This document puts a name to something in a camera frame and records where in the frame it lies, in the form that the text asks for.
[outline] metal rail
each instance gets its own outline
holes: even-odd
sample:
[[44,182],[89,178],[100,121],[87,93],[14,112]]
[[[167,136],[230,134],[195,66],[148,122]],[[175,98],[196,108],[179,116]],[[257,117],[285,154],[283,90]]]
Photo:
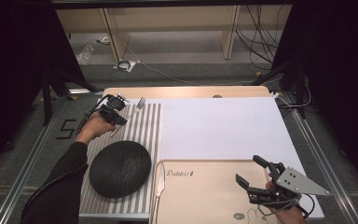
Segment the metal rail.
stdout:
[[31,149],[30,154],[28,155],[27,160],[22,166],[19,175],[14,181],[13,185],[10,188],[6,198],[0,206],[0,224],[8,222],[11,213],[13,212],[14,207],[16,206],[17,201],[21,196],[23,187],[25,186],[31,172],[34,169],[34,165],[40,155],[40,152],[45,145],[48,135],[51,131],[51,128],[55,122],[58,112],[61,110],[63,103],[65,102],[65,97],[60,97],[56,101],[55,110],[50,122],[43,126],[40,134],[38,135],[36,142],[34,143],[33,148]]
[[[293,97],[292,94],[285,94],[285,95],[287,95],[287,99],[289,101],[291,102],[296,101],[296,99]],[[293,116],[310,147],[310,151],[312,152],[314,159],[318,163],[319,168],[321,169],[322,174],[324,175],[324,179],[326,180],[327,184],[330,187],[331,192],[336,198],[337,204],[341,209],[343,216],[346,218],[348,223],[358,223],[358,212],[351,200],[351,197],[344,189],[342,183],[339,181],[337,177],[336,172],[334,171],[328,159],[325,157],[321,146],[319,145],[312,130],[310,129],[310,126],[307,123],[307,120],[302,119],[301,116],[296,111],[295,113],[293,113]]]

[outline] gray floor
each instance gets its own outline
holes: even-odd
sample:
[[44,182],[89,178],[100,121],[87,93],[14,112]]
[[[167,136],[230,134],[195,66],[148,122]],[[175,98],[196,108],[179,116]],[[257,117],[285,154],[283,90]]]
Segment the gray floor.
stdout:
[[[116,62],[113,59],[110,46],[95,42],[96,39],[104,36],[105,34],[72,35],[70,40],[75,55],[87,44],[94,46],[90,65],[81,66],[81,68],[86,80],[101,88],[191,85],[188,82],[198,85],[242,85],[255,80],[257,71],[261,71],[263,74],[267,73],[266,70],[257,69],[249,64],[250,62],[257,62],[257,66],[264,68],[269,67],[268,63],[258,59],[257,56],[250,56],[249,51],[237,37],[231,59],[224,60],[217,32],[142,33],[131,35],[124,59],[139,60],[143,64],[136,64],[130,73],[126,73],[113,69]],[[271,80],[265,85],[270,90],[276,91],[279,89],[278,82],[279,77],[276,77],[276,80]],[[68,86],[70,89],[79,88],[74,84],[68,84]],[[75,100],[68,98],[53,101],[54,108],[61,105],[61,110],[56,111],[57,120],[80,119],[83,116],[81,113],[89,110],[90,105],[93,105],[98,97],[88,95],[79,96]],[[287,102],[293,102],[291,97],[291,92],[286,92],[283,96]],[[283,102],[277,101],[277,104],[282,105]],[[310,141],[301,128],[302,121],[296,118],[296,111],[282,110],[282,115],[307,176],[323,187],[331,189],[329,178],[321,169],[318,161],[315,160]],[[39,133],[43,129],[43,116],[43,102],[41,95],[38,95],[34,101],[34,111],[29,112],[12,140],[15,149],[4,151],[0,155],[0,205],[38,140]],[[319,144],[323,154],[333,167],[334,175],[339,180],[338,184],[344,188],[345,193],[349,196],[350,205],[358,214],[358,174],[356,170],[351,162],[339,153],[339,144],[334,134],[330,132],[323,115],[318,113],[317,107],[313,104],[306,107],[306,122],[314,135],[314,141]],[[60,128],[61,123],[56,123],[49,131],[43,150],[7,223],[19,222],[21,209],[26,200],[34,189],[43,183],[54,162],[72,142],[71,139],[62,140],[59,147],[57,147],[57,143],[53,143],[57,142],[53,140],[62,134]],[[345,215],[345,208],[340,203],[339,195],[318,197],[318,200],[324,210],[325,219],[309,220],[309,223],[352,223]],[[82,220],[81,222],[112,223],[110,220]]]

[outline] wooden cutting board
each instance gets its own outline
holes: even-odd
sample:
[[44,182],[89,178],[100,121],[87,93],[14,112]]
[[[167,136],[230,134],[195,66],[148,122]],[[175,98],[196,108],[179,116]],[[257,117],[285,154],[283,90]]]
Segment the wooden cutting board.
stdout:
[[[246,190],[235,181],[238,174],[251,187],[263,189],[269,180],[266,169],[244,160],[160,161],[154,176],[151,217],[162,163],[165,189],[160,196],[157,224],[279,223],[275,216],[264,217],[257,205],[250,204]],[[265,214],[270,213],[261,208]]]

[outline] robotic arm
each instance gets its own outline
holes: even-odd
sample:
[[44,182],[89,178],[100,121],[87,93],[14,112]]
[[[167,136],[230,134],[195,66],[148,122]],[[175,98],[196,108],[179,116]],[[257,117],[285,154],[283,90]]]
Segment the robotic arm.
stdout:
[[250,203],[265,205],[279,210],[290,209],[292,206],[295,206],[304,213],[304,218],[307,218],[310,213],[298,203],[301,199],[301,194],[330,194],[329,191],[308,179],[294,168],[287,167],[286,169],[281,162],[267,162],[257,155],[254,155],[253,161],[264,168],[268,167],[273,187],[271,189],[252,188],[249,186],[248,181],[240,175],[236,175],[235,179],[247,191]]

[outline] black sleeve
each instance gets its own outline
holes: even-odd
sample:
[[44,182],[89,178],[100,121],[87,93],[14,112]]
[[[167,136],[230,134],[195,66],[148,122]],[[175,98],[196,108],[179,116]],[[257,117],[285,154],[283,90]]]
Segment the black sleeve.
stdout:
[[45,184],[25,205],[21,223],[78,223],[80,191],[87,170],[87,145],[74,142]]

